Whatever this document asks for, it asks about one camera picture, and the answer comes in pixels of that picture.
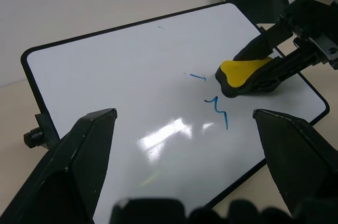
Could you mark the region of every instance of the blue squiggly line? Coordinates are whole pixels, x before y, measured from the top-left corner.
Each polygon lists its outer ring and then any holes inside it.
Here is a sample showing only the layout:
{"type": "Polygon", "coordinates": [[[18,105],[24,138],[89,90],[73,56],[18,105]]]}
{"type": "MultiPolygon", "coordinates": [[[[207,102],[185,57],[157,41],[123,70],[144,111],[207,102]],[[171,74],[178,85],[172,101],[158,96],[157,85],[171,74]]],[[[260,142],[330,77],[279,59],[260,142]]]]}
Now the blue squiggly line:
{"type": "Polygon", "coordinates": [[[211,101],[208,101],[208,100],[204,100],[204,101],[205,101],[205,102],[214,102],[214,103],[215,103],[215,104],[214,104],[215,111],[216,111],[217,113],[224,114],[224,120],[226,121],[226,128],[227,128],[227,130],[228,130],[228,115],[227,115],[227,113],[226,113],[225,111],[219,111],[219,110],[217,109],[218,96],[216,96],[215,98],[213,98],[211,101]]]}

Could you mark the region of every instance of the black whiteboard frame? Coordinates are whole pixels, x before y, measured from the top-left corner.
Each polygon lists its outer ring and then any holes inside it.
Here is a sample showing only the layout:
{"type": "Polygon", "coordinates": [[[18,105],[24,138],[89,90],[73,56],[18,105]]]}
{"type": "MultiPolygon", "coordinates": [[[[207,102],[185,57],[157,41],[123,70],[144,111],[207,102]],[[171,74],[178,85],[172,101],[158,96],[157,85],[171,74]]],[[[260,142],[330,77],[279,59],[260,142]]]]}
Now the black whiteboard frame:
{"type": "MultiPolygon", "coordinates": [[[[90,38],[90,37],[93,37],[93,36],[96,36],[96,35],[101,35],[101,34],[113,32],[113,31],[117,31],[117,30],[126,29],[128,27],[133,27],[133,26],[136,26],[136,25],[144,24],[144,23],[149,23],[149,22],[153,22],[153,21],[157,21],[157,20],[161,20],[161,19],[165,19],[165,18],[170,18],[170,17],[173,17],[173,16],[181,15],[181,14],[187,14],[187,13],[190,13],[190,12],[194,12],[194,11],[202,10],[202,9],[205,9],[205,8],[222,5],[222,4],[227,4],[227,3],[228,2],[219,2],[219,3],[207,5],[207,6],[197,7],[197,8],[193,8],[193,9],[186,10],[186,11],[181,11],[181,12],[177,12],[177,13],[173,13],[173,14],[155,17],[155,18],[152,18],[152,19],[149,19],[149,20],[139,21],[139,22],[130,23],[130,24],[126,24],[126,25],[122,25],[122,26],[118,26],[118,27],[113,27],[113,28],[106,29],[106,30],[101,30],[101,31],[85,34],[85,35],[80,35],[80,36],[77,36],[75,38],[69,38],[69,39],[65,39],[65,40],[61,40],[61,41],[57,41],[57,42],[52,42],[52,43],[36,46],[36,47],[33,47],[33,48],[26,50],[21,56],[21,64],[22,64],[22,67],[23,67],[24,72],[26,74],[26,77],[28,79],[28,82],[30,84],[30,87],[33,91],[34,98],[35,98],[36,103],[37,103],[37,105],[40,109],[40,112],[42,114],[46,114],[46,115],[49,116],[50,121],[52,123],[52,126],[54,127],[54,130],[57,132],[57,130],[54,126],[54,123],[52,121],[52,118],[49,114],[49,111],[48,111],[48,109],[47,109],[47,107],[44,103],[42,95],[39,91],[39,88],[36,84],[36,81],[34,79],[34,75],[31,71],[29,64],[28,64],[28,61],[27,61],[28,56],[32,52],[35,52],[35,51],[38,51],[38,50],[43,50],[43,49],[50,48],[50,47],[54,47],[54,46],[57,46],[57,45],[62,45],[62,44],[78,41],[78,40],[85,39],[85,38],[90,38]]],[[[253,26],[255,26],[260,32],[262,32],[261,29],[257,25],[253,24],[253,26]]],[[[276,50],[279,52],[280,55],[284,56],[278,48],[276,48],[276,50]]],[[[328,102],[324,99],[324,97],[311,85],[311,83],[301,73],[299,73],[299,76],[306,82],[306,84],[308,84],[308,86],[320,97],[320,99],[325,104],[325,110],[310,122],[311,125],[315,125],[319,120],[321,120],[324,116],[326,116],[330,112],[330,107],[328,105],[328,102]]],[[[224,191],[220,192],[210,202],[206,203],[206,206],[210,207],[210,208],[216,206],[216,204],[218,204],[220,201],[222,201],[226,196],[228,196],[231,192],[233,192],[237,187],[242,185],[253,174],[255,174],[258,170],[260,170],[265,164],[266,164],[266,161],[265,161],[265,159],[263,159],[258,164],[256,164],[253,168],[251,168],[247,173],[245,173],[239,179],[237,179],[233,184],[231,184],[229,187],[227,187],[224,191]]]]}

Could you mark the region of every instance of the white board surface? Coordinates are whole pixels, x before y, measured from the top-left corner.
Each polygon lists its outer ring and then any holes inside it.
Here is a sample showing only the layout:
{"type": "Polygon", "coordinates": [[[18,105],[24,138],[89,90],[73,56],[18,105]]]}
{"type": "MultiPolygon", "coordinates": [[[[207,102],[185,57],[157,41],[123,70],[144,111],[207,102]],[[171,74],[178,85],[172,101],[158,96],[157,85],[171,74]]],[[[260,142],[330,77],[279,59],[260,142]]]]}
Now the white board surface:
{"type": "Polygon", "coordinates": [[[125,197],[178,198],[187,212],[211,201],[264,158],[255,108],[308,122],[324,112],[298,75],[270,94],[223,96],[217,68],[257,35],[234,5],[221,4],[28,55],[60,137],[86,113],[117,109],[95,223],[108,223],[125,197]],[[204,101],[216,96],[228,130],[204,101]]]}

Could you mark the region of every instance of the blue marker drawing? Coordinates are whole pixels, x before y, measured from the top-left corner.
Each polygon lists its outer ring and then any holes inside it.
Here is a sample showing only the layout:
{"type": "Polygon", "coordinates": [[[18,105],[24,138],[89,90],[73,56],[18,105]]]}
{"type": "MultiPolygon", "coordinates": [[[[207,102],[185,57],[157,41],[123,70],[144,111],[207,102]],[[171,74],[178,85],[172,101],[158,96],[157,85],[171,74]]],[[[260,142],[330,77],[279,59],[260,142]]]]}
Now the blue marker drawing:
{"type": "Polygon", "coordinates": [[[227,130],[228,130],[228,115],[227,115],[227,113],[226,113],[225,111],[219,111],[219,110],[217,109],[218,96],[216,96],[215,98],[213,98],[211,101],[208,101],[208,100],[204,100],[204,101],[205,101],[205,102],[215,102],[215,105],[214,105],[215,111],[216,111],[217,113],[222,113],[222,114],[224,114],[224,120],[226,121],[226,128],[227,128],[227,130]]]}
{"type": "Polygon", "coordinates": [[[201,77],[201,76],[197,76],[197,75],[194,75],[194,74],[190,74],[190,76],[192,76],[192,77],[196,77],[196,78],[199,78],[199,79],[202,79],[202,80],[204,80],[204,81],[206,81],[206,77],[201,77]]]}

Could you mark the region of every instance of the black mount bracket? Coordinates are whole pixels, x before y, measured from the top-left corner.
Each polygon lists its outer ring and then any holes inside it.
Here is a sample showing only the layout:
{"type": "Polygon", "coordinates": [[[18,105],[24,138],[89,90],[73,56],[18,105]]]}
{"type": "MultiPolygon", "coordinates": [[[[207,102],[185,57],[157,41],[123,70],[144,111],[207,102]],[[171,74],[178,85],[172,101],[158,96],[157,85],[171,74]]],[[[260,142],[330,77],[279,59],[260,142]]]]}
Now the black mount bracket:
{"type": "Polygon", "coordinates": [[[35,118],[39,127],[23,135],[24,143],[29,148],[43,146],[50,150],[60,141],[58,132],[49,115],[37,114],[35,118]]]}

